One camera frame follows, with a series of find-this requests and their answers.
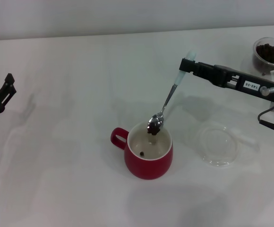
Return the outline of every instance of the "white label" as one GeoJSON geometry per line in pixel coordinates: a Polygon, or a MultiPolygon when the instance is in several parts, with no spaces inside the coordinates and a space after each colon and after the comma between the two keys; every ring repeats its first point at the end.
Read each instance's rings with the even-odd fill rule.
{"type": "Polygon", "coordinates": [[[243,87],[258,91],[260,88],[260,84],[255,84],[253,82],[245,81],[243,87]]]}

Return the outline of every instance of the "metal spoon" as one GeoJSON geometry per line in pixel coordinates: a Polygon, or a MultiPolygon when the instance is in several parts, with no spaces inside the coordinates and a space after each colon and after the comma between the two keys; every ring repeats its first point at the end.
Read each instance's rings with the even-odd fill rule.
{"type": "MultiPolygon", "coordinates": [[[[186,55],[187,60],[193,61],[196,58],[196,53],[193,51],[189,51],[188,54],[186,55]]],[[[163,127],[164,123],[164,117],[163,117],[163,112],[164,109],[166,108],[166,105],[168,104],[169,100],[171,99],[172,95],[174,94],[177,86],[181,83],[183,77],[185,75],[185,72],[179,70],[178,76],[175,79],[175,83],[171,87],[171,90],[169,92],[169,95],[166,98],[166,101],[161,109],[160,112],[157,114],[154,114],[151,119],[148,121],[147,124],[147,133],[150,133],[152,135],[156,135],[160,129],[163,127]]]]}

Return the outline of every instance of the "white tabletop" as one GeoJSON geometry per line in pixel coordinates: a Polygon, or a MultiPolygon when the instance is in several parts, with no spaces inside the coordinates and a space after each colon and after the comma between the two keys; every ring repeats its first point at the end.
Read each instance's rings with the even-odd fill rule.
{"type": "Polygon", "coordinates": [[[268,101],[187,74],[165,113],[173,163],[156,180],[134,177],[110,142],[161,109],[188,50],[251,72],[265,36],[274,26],[0,41],[0,87],[12,73],[17,89],[0,114],[0,227],[274,227],[274,131],[257,122],[268,101]],[[228,167],[193,149],[211,121],[240,138],[228,167]]]}

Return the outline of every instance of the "mug handle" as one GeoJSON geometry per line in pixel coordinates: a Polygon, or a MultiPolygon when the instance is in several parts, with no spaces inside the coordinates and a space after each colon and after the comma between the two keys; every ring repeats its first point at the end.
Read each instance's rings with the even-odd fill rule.
{"type": "Polygon", "coordinates": [[[123,149],[126,147],[126,143],[123,142],[122,140],[118,139],[116,136],[120,136],[124,139],[128,138],[128,131],[122,129],[122,128],[116,128],[112,131],[111,134],[111,142],[115,146],[119,147],[120,149],[123,149]]]}

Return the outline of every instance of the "white wall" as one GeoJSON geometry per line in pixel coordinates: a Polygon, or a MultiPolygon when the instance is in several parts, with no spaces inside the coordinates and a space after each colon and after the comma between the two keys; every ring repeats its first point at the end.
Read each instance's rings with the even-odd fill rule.
{"type": "Polygon", "coordinates": [[[0,0],[0,39],[274,25],[274,0],[0,0]]]}

